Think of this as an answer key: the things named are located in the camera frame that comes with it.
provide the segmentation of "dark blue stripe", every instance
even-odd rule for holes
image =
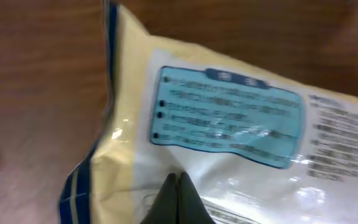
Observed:
[[[114,77],[114,61],[116,54],[116,34],[117,34],[117,15],[118,15],[119,5],[110,3],[109,6],[109,15],[106,21],[107,24],[107,60],[108,60],[108,73],[110,79],[110,97],[111,105],[112,100],[114,99],[114,85],[113,85],[113,77]],[[91,150],[89,151],[87,157],[81,164],[76,168],[78,170],[78,179],[76,186],[76,213],[78,216],[79,224],[90,224],[90,192],[91,192],[91,169],[90,169],[90,160],[98,147],[99,140],[97,140]],[[66,180],[65,186],[60,194],[59,200],[59,212],[60,212],[60,221],[61,224],[72,224],[73,219],[71,217],[71,209],[70,209],[70,197],[71,197],[71,182],[73,179],[72,172]]]

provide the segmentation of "dark blue header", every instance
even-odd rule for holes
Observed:
[[[205,74],[208,78],[220,82],[229,82],[229,83],[236,83],[239,85],[245,85],[255,88],[261,88],[264,90],[269,89],[269,85],[262,80],[258,80],[256,78],[243,76],[240,74],[227,72],[227,71],[220,71],[212,68],[207,68],[205,70]]]

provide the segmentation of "shiny plastic wrapper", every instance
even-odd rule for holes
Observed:
[[[358,224],[358,98],[108,9],[112,107],[66,182],[62,223],[140,223],[166,176],[187,172],[216,223]]]

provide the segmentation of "brown wooden surface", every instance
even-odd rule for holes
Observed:
[[[152,34],[358,96],[358,1],[125,0]],[[106,101],[99,0],[0,0],[0,223],[57,223]]]

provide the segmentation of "dark object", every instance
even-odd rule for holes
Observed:
[[[169,174],[149,214],[140,224],[215,224],[206,211],[190,176]]]

